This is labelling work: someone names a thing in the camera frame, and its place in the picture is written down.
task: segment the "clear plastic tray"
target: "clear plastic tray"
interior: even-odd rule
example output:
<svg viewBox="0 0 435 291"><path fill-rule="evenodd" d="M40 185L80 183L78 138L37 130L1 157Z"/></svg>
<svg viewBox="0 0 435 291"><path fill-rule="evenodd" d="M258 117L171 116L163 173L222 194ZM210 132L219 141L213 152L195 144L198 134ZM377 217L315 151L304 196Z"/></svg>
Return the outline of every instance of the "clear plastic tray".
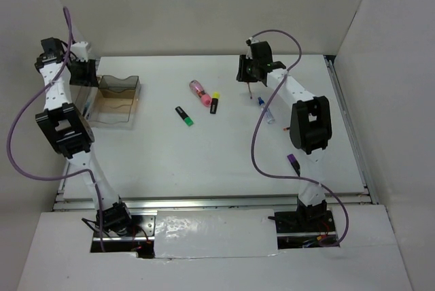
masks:
<svg viewBox="0 0 435 291"><path fill-rule="evenodd" d="M94 102L89 113L92 127L131 129L139 102L141 85L139 77L132 75L118 79L112 75L101 77L98 89L95 88Z"/></svg>

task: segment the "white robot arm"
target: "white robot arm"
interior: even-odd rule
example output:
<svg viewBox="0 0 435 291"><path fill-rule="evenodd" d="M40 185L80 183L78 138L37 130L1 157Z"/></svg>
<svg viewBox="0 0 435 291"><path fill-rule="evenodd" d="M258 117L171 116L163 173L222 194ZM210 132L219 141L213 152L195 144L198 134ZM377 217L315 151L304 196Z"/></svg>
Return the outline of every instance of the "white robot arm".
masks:
<svg viewBox="0 0 435 291"><path fill-rule="evenodd" d="M278 95L292 109L290 139L299 151L297 155L306 157L306 162L309 163L307 167L295 171L298 175L321 183L324 180L321 161L328 140L332 136L327 98L316 97L289 75L283 63L274 62L271 47L266 41L248 39L247 45L247 55L240 55L239 58L237 80L248 83L260 81L265 86L276 89L288 75ZM305 221L314 220L325 214L326 198L320 185L300 181L298 211Z"/></svg>
<svg viewBox="0 0 435 291"><path fill-rule="evenodd" d="M79 42L71 46L76 59L69 61L56 81L53 79L59 72L65 55L62 43L58 39L49 38L41 41L41 44L44 53L37 58L35 66L43 76L44 84L51 87L46 90L46 104L43 112L36 115L36 121L53 149L62 154L73 168L76 168L75 171L90 169L93 172L101 200L97 196L91 176L83 174L82 177L92 195L97 210L97 222L101 202L103 229L125 235L131 225L131 215L119 195L107 182L92 147L92 129L71 100L70 82L87 86L95 86L97 83L94 79L94 62L89 59L89 44ZM74 79L71 79L70 69L73 70Z"/></svg>

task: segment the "white cardboard wall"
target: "white cardboard wall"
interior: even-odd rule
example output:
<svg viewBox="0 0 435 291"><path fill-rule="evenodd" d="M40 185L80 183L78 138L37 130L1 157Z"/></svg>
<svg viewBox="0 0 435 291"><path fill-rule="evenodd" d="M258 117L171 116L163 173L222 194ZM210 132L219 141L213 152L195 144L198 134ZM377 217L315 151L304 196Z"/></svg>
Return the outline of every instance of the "white cardboard wall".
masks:
<svg viewBox="0 0 435 291"><path fill-rule="evenodd" d="M61 0L101 55L237 54L263 29L307 54L336 54L360 0ZM295 53L268 36L275 52Z"/></svg>
<svg viewBox="0 0 435 291"><path fill-rule="evenodd" d="M336 70L415 291L435 275L435 0L363 0Z"/></svg>
<svg viewBox="0 0 435 291"><path fill-rule="evenodd" d="M42 211L50 210L58 184L35 182L9 164L5 141L18 110L43 86L33 64L40 40L66 38L62 9L55 0L0 0L0 290L15 290ZM40 175L61 173L56 156L35 123L40 99L18 124L13 140L16 160Z"/></svg>

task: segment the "white panel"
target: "white panel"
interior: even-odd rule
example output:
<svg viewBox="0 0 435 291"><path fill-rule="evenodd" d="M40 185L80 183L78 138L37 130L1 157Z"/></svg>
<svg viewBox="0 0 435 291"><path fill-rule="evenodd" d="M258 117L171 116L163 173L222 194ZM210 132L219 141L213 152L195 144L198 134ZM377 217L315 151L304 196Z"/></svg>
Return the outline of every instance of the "white panel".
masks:
<svg viewBox="0 0 435 291"><path fill-rule="evenodd" d="M331 206L331 208L336 221L336 229L344 231L345 215L343 209L338 205ZM346 210L351 219L349 232L341 243L341 247L396 244L396 238L384 206L346 205Z"/></svg>
<svg viewBox="0 0 435 291"><path fill-rule="evenodd" d="M415 290L435 275L435 0L363 0L336 59Z"/></svg>
<svg viewBox="0 0 435 291"><path fill-rule="evenodd" d="M287 29L306 53L336 54L360 0L62 0L102 55L234 54ZM272 37L276 52L295 52Z"/></svg>
<svg viewBox="0 0 435 291"><path fill-rule="evenodd" d="M291 64L296 56L276 56ZM247 85L237 82L238 56L142 56L102 58L100 75L126 78L138 75L141 99L132 131L94 129L95 152L109 183L123 198L167 198L297 194L297 181L272 180L255 171L250 158L254 127L260 117L258 102L249 99ZM292 71L316 95L330 100L332 139L322 166L324 184L335 192L359 193L363 185L338 107L324 58L303 56ZM199 79L206 91L221 94L216 115L209 113L188 84ZM252 84L254 96L272 93ZM187 127L175 108L193 119ZM266 172L295 175L287 155L295 154L302 170L307 160L296 150L283 127L290 108L277 97L271 110L274 124L263 123L256 158ZM66 199L89 199L80 176L68 179Z"/></svg>
<svg viewBox="0 0 435 291"><path fill-rule="evenodd" d="M15 172L6 156L6 137L18 110L44 86L34 67L41 39L65 39L67 25L56 0L0 0L0 8L0 290L15 290L39 214L50 210L58 183L31 181ZM35 122L43 99L18 123L12 149L27 171L51 176L61 173L64 161Z"/></svg>
<svg viewBox="0 0 435 291"><path fill-rule="evenodd" d="M357 215L353 211L351 220ZM19 291L411 291L395 244L295 249L254 258L144 260L128 253L90 254L92 231L82 216L92 214L42 214Z"/></svg>
<svg viewBox="0 0 435 291"><path fill-rule="evenodd" d="M263 257L278 253L273 209L159 211L156 258Z"/></svg>

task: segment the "black cable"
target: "black cable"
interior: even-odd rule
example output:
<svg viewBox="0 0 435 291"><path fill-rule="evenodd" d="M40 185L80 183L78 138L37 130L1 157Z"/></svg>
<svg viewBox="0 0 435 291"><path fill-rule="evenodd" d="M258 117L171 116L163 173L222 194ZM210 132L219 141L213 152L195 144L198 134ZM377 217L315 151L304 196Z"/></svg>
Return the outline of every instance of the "black cable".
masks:
<svg viewBox="0 0 435 291"><path fill-rule="evenodd" d="M145 230L143 229L143 227L140 226L140 225L136 225L136 226L142 230L142 232L143 232L143 234L145 235L145 238L147 239L147 242L148 242L148 241L149 241L149 239L148 239L148 235L147 235L147 233L145 232Z"/></svg>
<svg viewBox="0 0 435 291"><path fill-rule="evenodd" d="M60 39L60 42L64 45L64 46L68 46L68 44L66 42L64 42L63 40ZM74 52L69 51L70 54L74 55L74 57L77 59L77 55L75 55Z"/></svg>
<svg viewBox="0 0 435 291"><path fill-rule="evenodd" d="M92 231L94 231L95 233L99 233L99 231L96 229L96 228L94 228L92 225L90 225L89 223L93 223L94 224L94 226L97 226L97 223L95 222L95 221L91 221L91 220L88 220L87 218L82 218L82 222L84 223L84 224L86 224ZM110 234L109 233L107 233L106 231L104 231L103 230L103 233L105 234L105 235L107 235L109 238L110 238Z"/></svg>
<svg viewBox="0 0 435 291"><path fill-rule="evenodd" d="M279 216L268 216L267 218L272 221L285 223L292 228L299 225L297 222L292 222L290 220L287 220L286 218L280 218Z"/></svg>

